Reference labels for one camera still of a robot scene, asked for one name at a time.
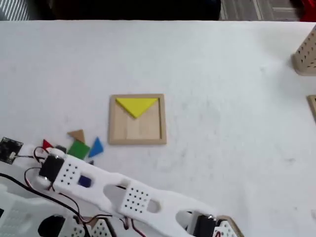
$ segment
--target circuit board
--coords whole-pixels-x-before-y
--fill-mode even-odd
[[[0,161],[12,164],[16,155],[20,152],[22,142],[3,137],[0,142]]]

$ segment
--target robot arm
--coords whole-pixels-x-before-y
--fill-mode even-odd
[[[114,216],[144,222],[167,237],[223,237],[226,232],[230,237],[243,236],[230,218],[216,220],[216,210],[202,202],[109,173],[58,149],[51,150],[37,181],[44,188],[53,186],[58,192],[83,199]],[[124,196],[117,203],[104,194],[109,185],[125,187]],[[148,208],[151,202],[157,204],[155,211]],[[176,220],[181,211],[192,212],[186,230]]]

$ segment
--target brown triangle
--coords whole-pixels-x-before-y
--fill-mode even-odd
[[[84,133],[83,133],[83,130],[82,130],[82,129],[77,130],[77,131],[68,132],[67,134],[68,134],[69,136],[72,136],[72,137],[75,138],[76,140],[85,143]]]

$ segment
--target gray carpet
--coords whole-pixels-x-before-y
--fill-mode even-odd
[[[226,21],[299,21],[301,0],[222,0],[221,19]]]

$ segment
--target white table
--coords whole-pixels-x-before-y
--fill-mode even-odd
[[[247,237],[313,236],[316,78],[290,63],[313,26],[0,22],[0,136],[68,147],[82,128],[105,144],[97,166],[215,206]],[[166,146],[107,145],[120,93],[165,94]]]

